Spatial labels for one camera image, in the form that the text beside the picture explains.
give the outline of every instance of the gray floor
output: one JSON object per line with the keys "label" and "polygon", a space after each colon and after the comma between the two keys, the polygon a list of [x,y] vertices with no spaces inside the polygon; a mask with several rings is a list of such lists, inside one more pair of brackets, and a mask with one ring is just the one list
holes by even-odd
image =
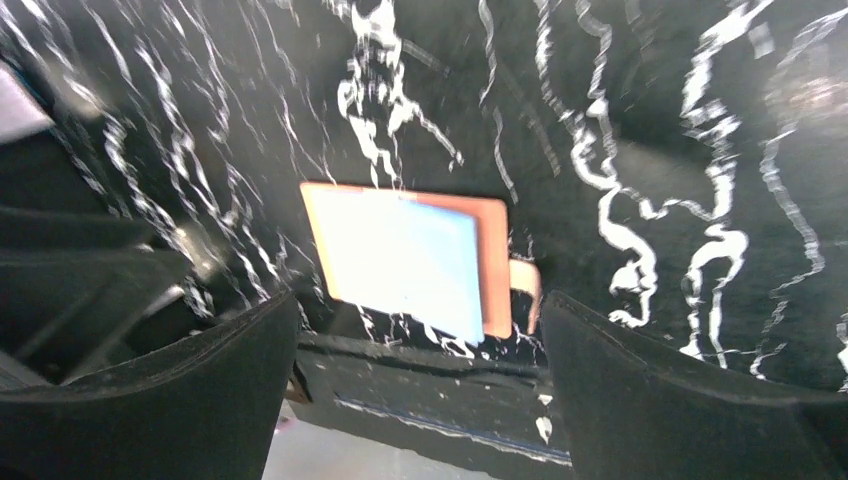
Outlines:
{"label": "gray floor", "polygon": [[283,406],[263,480],[486,480],[492,477],[409,450],[310,425]]}

